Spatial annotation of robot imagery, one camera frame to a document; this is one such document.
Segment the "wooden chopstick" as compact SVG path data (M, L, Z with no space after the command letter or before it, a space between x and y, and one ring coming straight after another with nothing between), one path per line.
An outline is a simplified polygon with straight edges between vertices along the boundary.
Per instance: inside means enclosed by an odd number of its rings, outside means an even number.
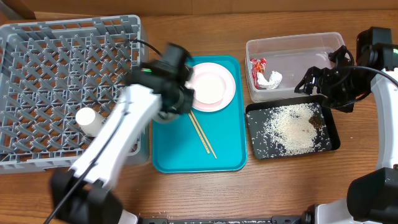
M191 122L193 124L193 127L195 128L195 131L197 132L197 134L198 134L198 136L200 138L200 141L202 142L207 154L209 154L210 150L209 150L208 146L206 145L205 140L204 140L204 138L203 138L203 136L202 136L202 134L201 134L196 122L194 121L192 114L189 113L188 116L189 116L189 118L190 118L190 120L191 120Z
M208 146L208 148L209 148L209 150L210 150L210 153L209 153L209 154L212 154L213 157L214 157L215 159L217 159L218 157L217 157L217 155L216 155L216 153L215 153L215 151L214 151L212 145L210 144L210 141L208 140L208 138L207 138L207 136L206 136L206 134L205 134L203 128L201 127L200 123L198 122L197 117L195 116L194 112L193 112L193 111L190 111L189 113L192 114L193 119L194 119L194 121L196 122L196 124L197 124L197 126L198 126L198 128L199 128L199 130L200 130L200 132L201 132L201 134L202 134L202 136L203 136L203 138L204 138L204 140L205 140L205 143L206 143L206 145Z

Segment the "grey bowl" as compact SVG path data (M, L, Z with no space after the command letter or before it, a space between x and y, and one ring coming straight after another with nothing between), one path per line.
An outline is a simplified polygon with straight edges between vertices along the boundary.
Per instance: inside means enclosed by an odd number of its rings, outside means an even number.
M153 120L156 121L157 123L166 124L176 120L178 117L179 114L160 111L155 115Z

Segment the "red snack wrapper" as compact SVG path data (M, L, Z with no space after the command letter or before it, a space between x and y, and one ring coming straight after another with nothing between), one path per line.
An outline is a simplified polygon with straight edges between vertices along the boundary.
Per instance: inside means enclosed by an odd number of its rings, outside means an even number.
M263 88L264 85L267 83L267 80L264 77L267 60L265 58L252 58L250 59L250 63L251 75L254 80L254 86L256 87L256 89Z

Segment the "brown food scrap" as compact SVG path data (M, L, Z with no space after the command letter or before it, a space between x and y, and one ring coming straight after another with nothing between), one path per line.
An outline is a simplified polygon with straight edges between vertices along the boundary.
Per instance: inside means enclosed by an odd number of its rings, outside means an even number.
M312 116L308 122L316 129L321 130L324 126L324 121L318 116Z

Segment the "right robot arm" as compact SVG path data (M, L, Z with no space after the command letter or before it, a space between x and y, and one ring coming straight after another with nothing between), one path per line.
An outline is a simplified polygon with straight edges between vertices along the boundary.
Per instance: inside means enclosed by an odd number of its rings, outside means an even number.
M341 46L333 68L311 67L296 93L325 97L322 105L345 113L374 96L379 152L376 170L352 181L345 198L314 205L302 223L397 223L397 46L391 30L370 27L356 38L356 55Z

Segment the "small white bowl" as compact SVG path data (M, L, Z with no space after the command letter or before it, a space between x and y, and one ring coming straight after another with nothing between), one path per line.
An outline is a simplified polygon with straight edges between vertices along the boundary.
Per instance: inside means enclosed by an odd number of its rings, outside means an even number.
M224 97L226 83L224 79L213 73L197 73L190 81L195 90L195 99L200 103L213 104Z

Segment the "white tissue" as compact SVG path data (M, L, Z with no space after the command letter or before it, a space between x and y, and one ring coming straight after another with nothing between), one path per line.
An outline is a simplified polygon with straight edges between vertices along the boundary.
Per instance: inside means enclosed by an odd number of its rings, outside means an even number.
M276 89L280 85L282 79L282 74L277 71L272 71L268 80L261 72L257 72L257 84L259 85L259 87L268 90Z

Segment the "white cup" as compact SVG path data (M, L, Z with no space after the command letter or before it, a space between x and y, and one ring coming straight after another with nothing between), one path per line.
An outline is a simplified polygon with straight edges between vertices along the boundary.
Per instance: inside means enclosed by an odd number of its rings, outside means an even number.
M77 111L75 120L87 136L97 137L102 128L104 117L94 109L85 107Z

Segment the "white rice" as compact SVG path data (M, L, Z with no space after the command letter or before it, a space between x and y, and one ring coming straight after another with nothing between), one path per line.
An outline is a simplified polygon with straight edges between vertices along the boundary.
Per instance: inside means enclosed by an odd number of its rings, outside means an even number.
M324 121L316 130L308 120L318 116ZM252 148L257 159L301 156L332 150L321 106L301 103L246 113Z

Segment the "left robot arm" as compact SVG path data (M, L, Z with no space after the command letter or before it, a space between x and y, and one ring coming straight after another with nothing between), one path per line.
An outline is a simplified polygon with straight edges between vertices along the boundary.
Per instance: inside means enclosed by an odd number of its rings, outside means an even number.
M53 218L67 223L131 223L140 218L126 211L112 189L133 144L160 116L168 120L189 113L194 91L185 86L193 68L189 51L167 44L157 60L142 62L125 76L125 88L97 137L67 171L57 169L50 188Z

